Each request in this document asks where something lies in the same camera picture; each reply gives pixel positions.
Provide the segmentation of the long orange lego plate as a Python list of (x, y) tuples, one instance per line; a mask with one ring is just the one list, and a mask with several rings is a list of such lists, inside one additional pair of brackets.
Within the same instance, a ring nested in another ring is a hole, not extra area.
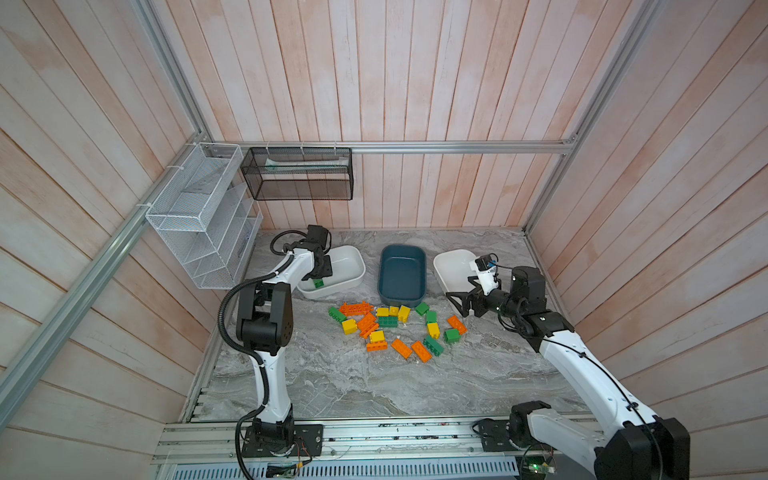
[(367, 302), (361, 302), (356, 304), (344, 303), (338, 308), (338, 310), (342, 314), (344, 314), (346, 317), (365, 316), (367, 314), (371, 314), (374, 311), (374, 309), (375, 307)]

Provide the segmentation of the orange lego brick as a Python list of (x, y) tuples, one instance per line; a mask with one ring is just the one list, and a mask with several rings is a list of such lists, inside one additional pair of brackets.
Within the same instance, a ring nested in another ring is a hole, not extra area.
[(467, 333), (467, 327), (464, 325), (462, 321), (458, 319), (457, 316), (453, 315), (447, 319), (447, 323), (451, 326), (452, 329), (455, 329), (459, 332), (460, 335), (464, 335)]
[(427, 363), (432, 359), (432, 354), (420, 341), (414, 342), (411, 349), (422, 363)]
[(408, 360), (413, 354), (413, 350), (399, 338), (391, 342), (391, 347), (405, 360)]
[(372, 332), (379, 329), (378, 318), (371, 313), (367, 313), (357, 322), (357, 329), (361, 338), (367, 338)]
[(388, 348), (388, 343), (386, 341), (370, 342), (366, 345), (366, 350), (368, 352), (381, 351), (387, 348)]

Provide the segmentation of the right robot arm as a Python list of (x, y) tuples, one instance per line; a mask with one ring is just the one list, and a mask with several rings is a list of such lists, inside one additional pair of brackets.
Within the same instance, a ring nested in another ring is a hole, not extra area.
[(470, 290), (446, 297), (463, 317), (493, 314), (550, 362), (588, 407), (601, 430), (592, 431), (543, 401), (512, 407), (508, 441), (530, 450), (549, 446), (598, 479), (687, 479), (691, 439), (675, 418), (663, 418), (637, 399), (593, 355), (574, 326), (547, 306), (546, 279), (535, 267), (511, 270), (503, 288), (489, 257), (470, 264)]

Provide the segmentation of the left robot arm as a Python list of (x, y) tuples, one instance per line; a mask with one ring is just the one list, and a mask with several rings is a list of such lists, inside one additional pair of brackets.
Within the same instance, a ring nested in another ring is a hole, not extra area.
[(281, 250), (281, 257), (266, 275), (241, 284), (235, 334), (237, 344), (251, 359), (254, 370), (257, 412), (250, 430), (255, 438), (289, 445), (293, 442), (293, 407), (285, 380), (286, 347), (294, 327), (292, 293), (304, 280), (332, 274), (328, 253), (331, 234), (319, 225), (295, 232), (299, 239)]

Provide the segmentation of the left white bin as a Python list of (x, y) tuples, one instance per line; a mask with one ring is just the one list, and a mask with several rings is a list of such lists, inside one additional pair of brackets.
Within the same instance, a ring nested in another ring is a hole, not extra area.
[(301, 281), (298, 291), (307, 299), (317, 300), (356, 288), (362, 284), (366, 266), (361, 252), (354, 246), (342, 245), (330, 250), (333, 274), (323, 278), (324, 286), (316, 288), (313, 280)]

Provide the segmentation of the white bin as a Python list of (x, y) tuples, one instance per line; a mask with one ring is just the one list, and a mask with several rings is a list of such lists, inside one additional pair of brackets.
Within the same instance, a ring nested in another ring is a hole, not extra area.
[(474, 286), (468, 280), (476, 273), (471, 268), (477, 256), (466, 249), (456, 249), (440, 253), (433, 260), (433, 267), (438, 284), (444, 294), (449, 292), (466, 293)]
[(317, 300), (356, 288), (362, 284), (366, 266), (361, 252), (354, 246), (342, 245), (330, 250), (333, 274), (323, 278), (324, 286), (316, 288), (313, 280), (301, 281), (298, 291), (307, 299)]

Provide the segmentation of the right white bin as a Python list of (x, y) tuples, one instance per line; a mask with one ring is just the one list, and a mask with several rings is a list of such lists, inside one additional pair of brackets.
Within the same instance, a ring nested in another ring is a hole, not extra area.
[(474, 286), (468, 280), (476, 273), (471, 268), (477, 256), (466, 249), (456, 249), (440, 253), (433, 260), (433, 267), (438, 284), (444, 294), (449, 292), (466, 293)]

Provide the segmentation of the green long lego brick lower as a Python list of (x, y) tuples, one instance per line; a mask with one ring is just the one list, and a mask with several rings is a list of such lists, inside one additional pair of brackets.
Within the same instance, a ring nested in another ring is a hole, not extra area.
[(439, 357), (444, 352), (444, 347), (441, 346), (440, 343), (431, 336), (425, 337), (422, 341), (422, 344), (432, 356)]

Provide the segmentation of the dark teal bin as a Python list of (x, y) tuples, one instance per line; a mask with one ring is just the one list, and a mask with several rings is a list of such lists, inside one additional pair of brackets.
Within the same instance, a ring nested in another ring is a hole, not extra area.
[(387, 306), (414, 308), (427, 292), (426, 254), (413, 245), (391, 244), (381, 253), (377, 290)]

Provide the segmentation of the black mesh basket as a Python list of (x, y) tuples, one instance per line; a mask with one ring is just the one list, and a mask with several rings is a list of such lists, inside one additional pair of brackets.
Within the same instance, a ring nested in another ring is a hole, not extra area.
[(352, 151), (340, 147), (251, 147), (240, 165), (257, 201), (350, 201)]

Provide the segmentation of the dark green flat lego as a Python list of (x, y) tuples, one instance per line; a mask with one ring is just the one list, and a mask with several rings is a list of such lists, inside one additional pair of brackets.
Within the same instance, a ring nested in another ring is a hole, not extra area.
[(381, 328), (397, 328), (399, 326), (399, 319), (393, 316), (378, 317), (377, 323)]

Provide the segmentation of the aluminium front rail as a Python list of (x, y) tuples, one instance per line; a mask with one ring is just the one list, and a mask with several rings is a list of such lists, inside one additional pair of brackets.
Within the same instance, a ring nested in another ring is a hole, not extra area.
[[(391, 460), (486, 457), (478, 416), (382, 417), (299, 420), (323, 426), (321, 453), (315, 464), (331, 460)], [(167, 425), (152, 465), (230, 463), (236, 461), (233, 422)]]

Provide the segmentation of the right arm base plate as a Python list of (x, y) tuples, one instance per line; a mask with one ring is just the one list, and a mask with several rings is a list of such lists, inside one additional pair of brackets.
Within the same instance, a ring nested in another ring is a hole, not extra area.
[(472, 425), (472, 431), (480, 437), (485, 452), (524, 450), (531, 444), (525, 426), (514, 415), (508, 420), (480, 419)]

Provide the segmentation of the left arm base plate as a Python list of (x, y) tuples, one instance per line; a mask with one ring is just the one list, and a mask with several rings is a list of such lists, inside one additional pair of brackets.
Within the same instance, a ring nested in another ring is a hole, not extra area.
[(275, 458), (321, 455), (324, 426), (322, 424), (268, 424), (257, 422), (245, 430), (241, 446), (244, 458)]

